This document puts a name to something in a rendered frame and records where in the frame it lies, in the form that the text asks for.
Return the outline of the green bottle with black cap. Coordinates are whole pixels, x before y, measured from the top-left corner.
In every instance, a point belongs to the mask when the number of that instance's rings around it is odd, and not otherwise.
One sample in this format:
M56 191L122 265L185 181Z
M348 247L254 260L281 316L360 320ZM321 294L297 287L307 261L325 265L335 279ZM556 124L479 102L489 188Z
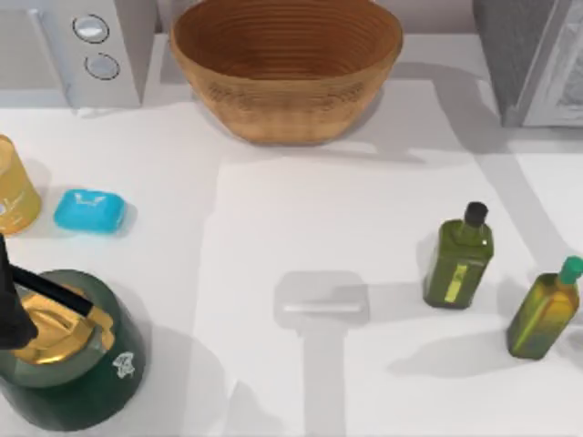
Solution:
M488 207L471 201L462 218L444 221L424 279L423 299L434 308L470 307L490 260L493 231L486 224Z

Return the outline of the round microwave knob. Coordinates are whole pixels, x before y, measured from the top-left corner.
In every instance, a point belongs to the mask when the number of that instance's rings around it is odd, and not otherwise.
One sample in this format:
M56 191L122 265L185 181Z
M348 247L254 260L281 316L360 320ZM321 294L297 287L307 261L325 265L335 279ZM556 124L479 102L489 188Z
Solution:
M87 56L84 67L90 76L101 81L113 80L120 74L118 61L105 53Z
M75 18L72 29L79 39L89 44L101 44L109 36L107 22L97 15L84 15Z

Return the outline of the brown woven basket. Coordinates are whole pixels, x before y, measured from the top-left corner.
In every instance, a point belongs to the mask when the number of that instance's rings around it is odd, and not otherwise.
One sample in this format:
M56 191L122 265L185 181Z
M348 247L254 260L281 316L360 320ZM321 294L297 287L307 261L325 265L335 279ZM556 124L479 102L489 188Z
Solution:
M202 104L259 144L339 137L372 104L403 43L400 21L374 0L201 0L169 31Z

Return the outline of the yellow cup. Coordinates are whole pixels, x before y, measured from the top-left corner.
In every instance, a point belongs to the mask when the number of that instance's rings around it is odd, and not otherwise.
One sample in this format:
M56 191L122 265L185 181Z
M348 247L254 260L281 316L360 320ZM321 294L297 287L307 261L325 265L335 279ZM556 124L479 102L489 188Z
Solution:
M0 232L14 235L39 216L42 200L9 137L0 134Z

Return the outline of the blue soap bar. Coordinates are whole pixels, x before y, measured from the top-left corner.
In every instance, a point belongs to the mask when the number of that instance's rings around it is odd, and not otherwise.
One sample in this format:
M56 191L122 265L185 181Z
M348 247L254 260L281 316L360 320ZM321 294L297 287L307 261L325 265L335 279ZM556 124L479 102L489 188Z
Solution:
M113 234L121 227L126 209L126 201L116 193L72 188L59 200L53 220L65 230Z

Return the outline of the pale microwave oven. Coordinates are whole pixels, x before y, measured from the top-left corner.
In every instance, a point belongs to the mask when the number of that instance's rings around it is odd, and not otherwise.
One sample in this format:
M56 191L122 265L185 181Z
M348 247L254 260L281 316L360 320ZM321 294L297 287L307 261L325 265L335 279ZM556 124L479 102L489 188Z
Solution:
M106 41L75 35L84 15L107 22ZM0 0L0 107L140 107L157 22L156 0ZM98 53L118 61L115 79L87 73L85 58Z

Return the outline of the dark green kettle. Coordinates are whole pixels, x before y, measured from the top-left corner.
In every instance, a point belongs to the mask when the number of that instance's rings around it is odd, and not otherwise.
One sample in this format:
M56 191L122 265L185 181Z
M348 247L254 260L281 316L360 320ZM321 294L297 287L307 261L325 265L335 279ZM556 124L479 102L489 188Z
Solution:
M145 342L123 301L83 271L10 269L38 333L21 350L0 350L0 394L48 431L85 430L120 412L147 365Z

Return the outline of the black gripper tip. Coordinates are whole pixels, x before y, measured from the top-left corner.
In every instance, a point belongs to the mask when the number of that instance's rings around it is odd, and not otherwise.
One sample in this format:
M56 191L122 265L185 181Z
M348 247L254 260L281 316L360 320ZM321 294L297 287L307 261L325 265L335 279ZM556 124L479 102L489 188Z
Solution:
M16 292L5 237L0 233L0 350L21 350L37 333Z

